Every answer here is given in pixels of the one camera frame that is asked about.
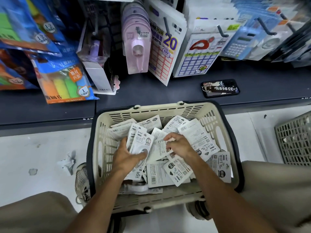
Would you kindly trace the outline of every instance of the white floor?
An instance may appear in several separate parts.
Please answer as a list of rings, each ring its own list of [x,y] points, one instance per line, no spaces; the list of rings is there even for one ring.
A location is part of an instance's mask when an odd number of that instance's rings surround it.
[[[311,110],[311,105],[227,115],[239,146],[240,159],[282,163],[274,126]],[[77,211],[75,175],[69,176],[57,162],[76,153],[76,167],[86,161],[91,129],[77,129],[0,137],[0,206],[45,191],[67,196]],[[34,176],[29,169],[37,169]],[[213,221],[193,218],[184,206],[156,210],[147,215],[127,217],[126,232],[217,232]]]

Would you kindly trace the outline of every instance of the sneaker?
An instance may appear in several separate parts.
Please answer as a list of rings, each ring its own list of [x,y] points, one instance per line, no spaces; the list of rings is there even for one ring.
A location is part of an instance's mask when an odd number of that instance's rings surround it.
[[[82,204],[82,206],[84,207],[91,199],[90,184],[89,179],[87,178],[86,171],[86,163],[82,163],[77,167],[75,190],[77,194],[76,203]]]

